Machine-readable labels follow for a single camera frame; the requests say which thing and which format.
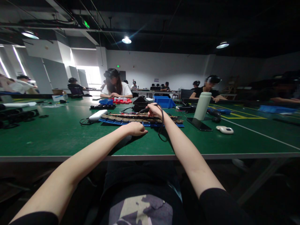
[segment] toy train track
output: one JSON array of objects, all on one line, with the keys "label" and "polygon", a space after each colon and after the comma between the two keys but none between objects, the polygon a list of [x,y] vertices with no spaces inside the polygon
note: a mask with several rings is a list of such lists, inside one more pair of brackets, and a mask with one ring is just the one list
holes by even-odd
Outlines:
[{"label": "toy train track", "polygon": [[[179,117],[171,117],[174,123],[178,127],[184,127],[183,120],[180,120]],[[110,114],[110,115],[102,115],[100,120],[101,122],[105,123],[112,123],[117,125],[125,125],[130,122],[140,122],[145,127],[161,127],[162,120],[155,116],[155,117],[148,117],[148,115],[140,114],[140,115],[123,115],[123,114]]]}]

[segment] black ceiling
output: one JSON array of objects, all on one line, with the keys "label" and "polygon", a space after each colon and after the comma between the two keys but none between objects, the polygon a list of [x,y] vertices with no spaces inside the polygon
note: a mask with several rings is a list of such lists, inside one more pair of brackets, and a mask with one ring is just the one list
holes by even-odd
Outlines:
[{"label": "black ceiling", "polygon": [[[73,18],[80,27],[51,21],[46,13],[55,12],[53,2],[4,1],[0,7],[18,11],[17,5],[34,13],[39,21],[29,19],[28,14],[13,22],[0,15],[1,26],[85,28],[83,18],[90,29],[97,30],[100,26],[100,37],[107,49],[260,58],[300,51],[299,0],[57,0],[56,3],[70,12],[62,16]],[[88,33],[98,42],[98,32]],[[125,34],[131,36],[129,45],[121,42]],[[20,34],[4,31],[0,38],[6,40],[5,35],[22,38],[14,36]],[[229,47],[216,49],[223,41],[227,41]]]}]

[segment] floor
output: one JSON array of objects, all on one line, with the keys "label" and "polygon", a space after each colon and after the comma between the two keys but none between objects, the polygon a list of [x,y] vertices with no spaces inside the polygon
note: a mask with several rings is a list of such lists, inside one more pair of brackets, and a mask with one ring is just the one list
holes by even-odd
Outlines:
[{"label": "floor", "polygon": [[[233,165],[231,160],[209,160],[207,162],[228,192],[233,189],[244,174],[244,171]],[[190,224],[203,224],[200,215],[196,211],[194,212],[197,201],[195,201],[196,195],[193,188],[179,162],[176,162],[175,167],[181,180],[183,204],[184,206],[189,205],[189,208],[186,208],[186,213]],[[89,175],[88,179],[84,179],[80,183],[61,224],[84,224],[81,212],[87,212],[90,205],[99,199],[101,187],[96,187],[94,184],[103,179],[105,168],[106,163],[101,163]],[[269,179],[242,208],[258,225],[299,225],[299,176],[300,160],[295,159],[280,168],[277,174]],[[0,203],[0,224],[8,224],[44,180],[45,178],[39,179],[30,191],[22,191]],[[75,207],[78,202],[80,202],[80,208]]]}]

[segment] blue storage bin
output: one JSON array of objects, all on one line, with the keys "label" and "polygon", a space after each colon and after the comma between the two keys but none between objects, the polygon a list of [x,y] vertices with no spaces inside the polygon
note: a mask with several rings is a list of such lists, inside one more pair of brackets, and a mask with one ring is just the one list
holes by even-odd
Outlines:
[{"label": "blue storage bin", "polygon": [[99,103],[101,105],[113,105],[113,99],[103,99],[103,100],[100,100]]},{"label": "blue storage bin", "polygon": [[267,113],[294,113],[297,109],[285,108],[281,106],[260,106],[259,111]]},{"label": "blue storage bin", "polygon": [[154,96],[154,102],[159,104],[162,108],[173,108],[175,103],[168,96]]}]

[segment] white power strip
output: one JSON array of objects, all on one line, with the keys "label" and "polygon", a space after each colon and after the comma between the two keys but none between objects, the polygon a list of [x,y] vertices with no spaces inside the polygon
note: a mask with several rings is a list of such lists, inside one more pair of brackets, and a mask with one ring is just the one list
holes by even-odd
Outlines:
[{"label": "white power strip", "polygon": [[99,110],[98,112],[91,115],[88,119],[91,121],[97,121],[97,120],[100,120],[102,115],[107,114],[107,113],[108,113],[107,109]]}]

